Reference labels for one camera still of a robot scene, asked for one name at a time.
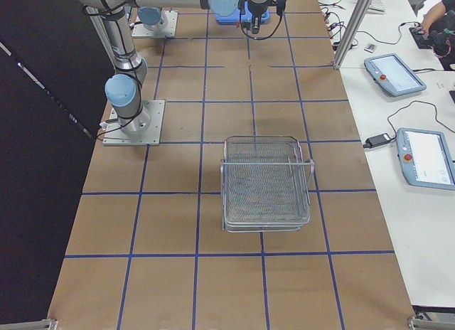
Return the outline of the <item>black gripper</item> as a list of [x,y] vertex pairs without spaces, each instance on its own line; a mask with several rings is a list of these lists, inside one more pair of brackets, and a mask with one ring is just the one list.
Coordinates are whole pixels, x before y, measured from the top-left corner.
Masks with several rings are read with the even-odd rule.
[[248,0],[247,6],[252,14],[252,22],[250,31],[252,33],[259,32],[260,30],[260,18],[262,14],[267,10],[269,0]]

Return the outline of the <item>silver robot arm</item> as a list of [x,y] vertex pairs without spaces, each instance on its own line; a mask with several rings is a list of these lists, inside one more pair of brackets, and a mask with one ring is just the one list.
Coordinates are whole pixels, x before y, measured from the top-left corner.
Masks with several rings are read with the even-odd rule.
[[145,60],[137,53],[125,6],[144,10],[150,18],[144,24],[153,25],[161,20],[163,7],[180,7],[211,10],[219,16],[229,16],[246,10],[252,14],[246,35],[259,33],[262,15],[275,6],[281,14],[286,0],[78,0],[85,9],[93,8],[101,18],[113,52],[115,74],[105,84],[107,99],[117,113],[118,130],[129,137],[143,133],[151,124],[151,114],[141,101],[141,86],[146,77]]
[[140,7],[137,11],[139,20],[148,30],[161,29],[167,26],[168,19],[162,8]]

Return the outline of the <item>operator hand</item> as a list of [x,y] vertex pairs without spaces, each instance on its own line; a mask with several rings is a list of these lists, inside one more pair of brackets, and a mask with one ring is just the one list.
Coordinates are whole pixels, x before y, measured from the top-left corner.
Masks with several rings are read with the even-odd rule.
[[422,22],[421,22],[421,26],[422,26],[422,29],[428,33],[429,32],[429,28],[431,27],[431,25],[434,23],[434,19],[432,17],[430,17],[429,15],[426,15]]

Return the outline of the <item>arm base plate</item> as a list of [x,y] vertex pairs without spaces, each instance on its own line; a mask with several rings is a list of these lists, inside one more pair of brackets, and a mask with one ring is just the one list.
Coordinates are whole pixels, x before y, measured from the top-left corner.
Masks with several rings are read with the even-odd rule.
[[176,24],[178,19],[178,12],[174,10],[163,10],[168,19],[166,27],[161,29],[148,30],[144,27],[139,20],[138,14],[132,29],[132,36],[134,38],[173,38],[176,33]]
[[119,119],[112,107],[102,143],[105,146],[145,146],[159,145],[164,118],[164,100],[143,100],[142,111],[128,124],[128,120]]

